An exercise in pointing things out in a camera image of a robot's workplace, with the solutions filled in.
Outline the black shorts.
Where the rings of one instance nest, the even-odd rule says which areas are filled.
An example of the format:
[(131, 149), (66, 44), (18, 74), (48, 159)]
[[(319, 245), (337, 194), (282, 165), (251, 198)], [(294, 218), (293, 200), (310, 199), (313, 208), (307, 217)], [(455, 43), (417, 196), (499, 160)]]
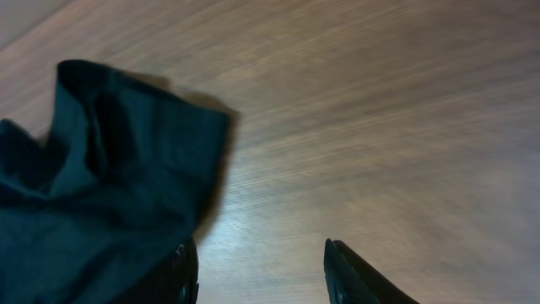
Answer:
[(116, 68), (58, 63), (46, 144), (1, 122), (2, 302), (111, 303), (135, 285), (192, 238), (229, 125)]

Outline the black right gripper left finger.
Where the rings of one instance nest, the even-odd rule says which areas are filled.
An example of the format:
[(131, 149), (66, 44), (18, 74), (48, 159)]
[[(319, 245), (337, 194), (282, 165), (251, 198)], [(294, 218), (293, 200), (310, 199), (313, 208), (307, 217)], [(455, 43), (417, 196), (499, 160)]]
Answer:
[(111, 304), (196, 304), (198, 255), (191, 238)]

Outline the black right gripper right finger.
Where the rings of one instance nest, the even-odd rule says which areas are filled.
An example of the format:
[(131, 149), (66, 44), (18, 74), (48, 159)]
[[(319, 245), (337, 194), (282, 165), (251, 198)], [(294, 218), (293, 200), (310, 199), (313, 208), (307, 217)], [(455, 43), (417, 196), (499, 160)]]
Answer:
[(323, 266), (331, 304), (419, 304), (340, 240), (326, 239)]

